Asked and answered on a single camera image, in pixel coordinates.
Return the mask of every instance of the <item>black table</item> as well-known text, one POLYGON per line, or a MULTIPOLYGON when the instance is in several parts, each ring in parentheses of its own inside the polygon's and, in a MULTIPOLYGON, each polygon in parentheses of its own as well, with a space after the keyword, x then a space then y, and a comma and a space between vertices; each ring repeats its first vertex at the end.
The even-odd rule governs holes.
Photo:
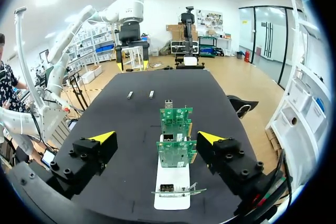
POLYGON ((192 136, 204 131, 241 141, 255 158, 245 130, 225 93, 206 70, 158 70, 116 75, 95 98, 70 132, 58 156, 67 155, 78 138, 116 131, 118 150, 101 176, 95 176, 73 201, 96 212, 121 219, 220 223, 233 216, 240 199, 218 175, 212 175, 198 156, 190 165, 191 184, 207 191, 191 197, 188 210, 154 209, 161 134, 159 109, 193 107, 192 136), (154 98, 149 93, 154 90, 154 98), (127 95, 133 91, 131 100, 127 95))

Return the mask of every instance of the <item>printed shirt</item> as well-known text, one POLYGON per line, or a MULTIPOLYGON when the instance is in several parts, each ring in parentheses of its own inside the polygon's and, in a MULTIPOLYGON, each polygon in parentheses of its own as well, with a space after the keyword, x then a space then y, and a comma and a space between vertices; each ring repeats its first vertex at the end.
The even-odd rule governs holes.
POLYGON ((24 112, 25 106, 20 102, 13 90, 13 87, 18 84, 18 81, 13 74, 12 68, 4 64, 3 61, 1 61, 0 66, 0 78, 0 106, 2 106, 6 100, 8 101, 8 99, 10 99, 9 110, 24 112))

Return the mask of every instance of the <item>wooden floor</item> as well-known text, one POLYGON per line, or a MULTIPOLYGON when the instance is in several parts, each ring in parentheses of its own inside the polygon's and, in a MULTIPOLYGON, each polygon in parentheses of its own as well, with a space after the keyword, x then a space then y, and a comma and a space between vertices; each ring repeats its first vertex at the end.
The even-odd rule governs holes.
MULTIPOLYGON (((235 57, 200 58, 199 60, 200 63, 205 63, 205 67, 214 76, 226 94, 236 95, 243 100, 259 101, 257 107, 247 113, 241 122, 257 159, 264 162, 264 172, 268 174, 276 167, 277 154, 273 151, 271 143, 267 139, 265 126, 279 104, 284 91, 261 70, 235 57)), ((167 65, 174 66, 174 57, 150 57, 150 64, 152 65, 155 62, 162 65, 157 68, 149 68, 149 70, 155 70, 167 65)), ((92 102, 101 89, 116 74, 120 73, 115 61, 103 62, 101 65, 103 73, 91 83, 85 85, 87 95, 84 92, 84 96, 88 102, 89 100, 92 102)), ((65 89, 61 96, 66 100, 70 99, 74 106, 79 107, 78 101, 71 90, 65 89)))

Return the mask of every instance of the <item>green circuit board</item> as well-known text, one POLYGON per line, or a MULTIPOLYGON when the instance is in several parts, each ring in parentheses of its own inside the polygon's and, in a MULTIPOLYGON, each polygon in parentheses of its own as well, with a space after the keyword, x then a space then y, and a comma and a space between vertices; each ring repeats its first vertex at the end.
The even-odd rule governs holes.
POLYGON ((157 142, 162 167, 185 167, 193 163, 197 155, 196 140, 181 142, 157 142))
POLYGON ((160 110, 161 129, 163 141, 184 141, 186 136, 190 136, 191 119, 189 114, 193 108, 168 108, 160 110))

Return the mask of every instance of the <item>red container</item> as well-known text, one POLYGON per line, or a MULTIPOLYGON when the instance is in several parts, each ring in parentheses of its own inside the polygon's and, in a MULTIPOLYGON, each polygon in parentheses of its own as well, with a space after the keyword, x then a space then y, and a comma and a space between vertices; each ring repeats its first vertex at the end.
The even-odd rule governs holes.
POLYGON ((249 62, 249 60, 250 60, 250 52, 249 52, 249 51, 246 51, 246 52, 245 52, 245 58, 244 58, 244 61, 245 61, 245 62, 249 62))

